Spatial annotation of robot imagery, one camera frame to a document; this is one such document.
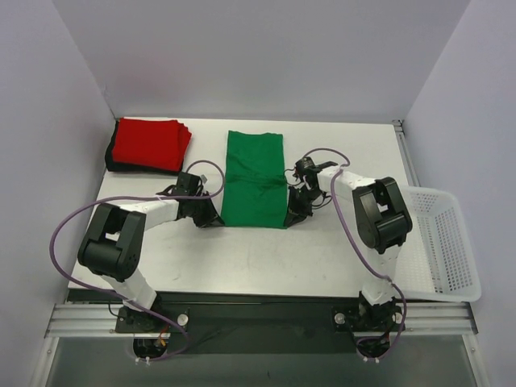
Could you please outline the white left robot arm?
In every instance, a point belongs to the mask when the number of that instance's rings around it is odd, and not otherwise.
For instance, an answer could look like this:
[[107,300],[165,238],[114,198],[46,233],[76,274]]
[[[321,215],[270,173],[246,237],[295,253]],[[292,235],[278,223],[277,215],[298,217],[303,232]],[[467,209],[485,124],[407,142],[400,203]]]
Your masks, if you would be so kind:
[[157,330],[163,322],[162,310],[154,306],[156,291],[138,269],[144,233],[165,223],[191,218],[198,228],[222,227],[205,189],[206,178],[180,173],[177,181],[151,202],[97,206],[79,247],[81,266],[100,276],[124,297],[124,305],[135,310],[134,321],[143,331]]

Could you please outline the green t shirt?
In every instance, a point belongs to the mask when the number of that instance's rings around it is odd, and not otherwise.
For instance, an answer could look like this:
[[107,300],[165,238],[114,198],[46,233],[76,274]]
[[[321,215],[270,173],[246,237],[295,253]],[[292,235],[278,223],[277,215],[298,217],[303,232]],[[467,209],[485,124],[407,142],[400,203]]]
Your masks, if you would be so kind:
[[285,227],[283,135],[229,131],[225,178],[222,219],[226,226]]

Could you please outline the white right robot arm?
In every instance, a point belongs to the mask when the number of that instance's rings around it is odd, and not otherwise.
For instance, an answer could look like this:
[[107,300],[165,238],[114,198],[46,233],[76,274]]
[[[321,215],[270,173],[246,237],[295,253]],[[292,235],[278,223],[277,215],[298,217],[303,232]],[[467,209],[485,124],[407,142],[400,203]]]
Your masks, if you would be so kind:
[[289,187],[285,227],[313,215],[314,202],[330,197],[349,243],[369,271],[360,295],[367,303],[356,312],[358,322],[375,329],[386,319],[382,304],[395,297],[397,258],[413,222],[397,182],[346,171],[333,162],[293,169],[299,183]]

